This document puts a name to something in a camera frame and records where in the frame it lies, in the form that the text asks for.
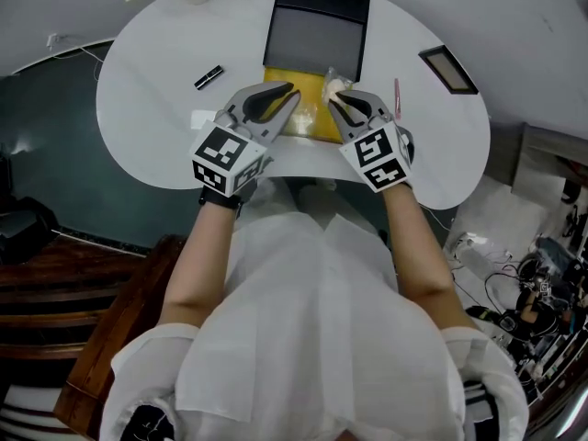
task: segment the white wall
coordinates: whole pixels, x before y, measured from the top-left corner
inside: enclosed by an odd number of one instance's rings
[[[0,0],[0,74],[44,56],[52,32],[115,37],[150,1]],[[492,119],[588,139],[588,0],[391,1],[458,56]]]

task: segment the white sleeve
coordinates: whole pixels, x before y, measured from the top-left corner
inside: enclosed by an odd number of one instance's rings
[[[523,439],[529,410],[508,356],[486,334],[473,328],[447,328],[441,334],[462,379],[481,381],[494,397],[501,441]]]
[[[167,401],[197,333],[197,327],[184,323],[156,326],[112,358],[115,379],[104,407],[100,439],[118,439],[142,401],[159,406],[174,424],[175,414]]]

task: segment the black picture frame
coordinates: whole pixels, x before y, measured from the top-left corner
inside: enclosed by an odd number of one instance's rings
[[[442,73],[440,73],[437,70],[437,68],[431,63],[429,58],[431,56],[439,54],[442,54],[447,59],[447,61],[451,64],[454,70],[458,73],[459,77],[462,79],[463,83],[468,88],[455,88],[451,86],[451,84],[447,81],[445,76]],[[433,73],[438,77],[438,79],[449,91],[449,93],[453,95],[477,95],[479,93],[476,85],[471,81],[471,78],[468,77],[466,71],[463,70],[463,67],[459,64],[458,60],[447,48],[447,46],[439,46],[433,49],[428,49],[426,51],[419,52],[419,56],[421,57],[421,59],[423,59],[424,63],[427,64],[429,69],[431,69]]]

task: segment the power outlet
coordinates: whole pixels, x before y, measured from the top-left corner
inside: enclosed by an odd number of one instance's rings
[[[57,44],[62,37],[57,33],[52,33],[47,38],[47,47],[50,51],[53,50],[53,46]]]

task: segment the plastic bag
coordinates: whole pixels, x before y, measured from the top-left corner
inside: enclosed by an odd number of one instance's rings
[[[307,137],[316,120],[316,105],[300,102],[288,121],[288,134]]]
[[[322,85],[322,103],[325,106],[329,104],[329,100],[333,100],[335,103],[343,103],[335,93],[350,90],[352,85],[351,80],[340,75],[333,67],[329,67]]]

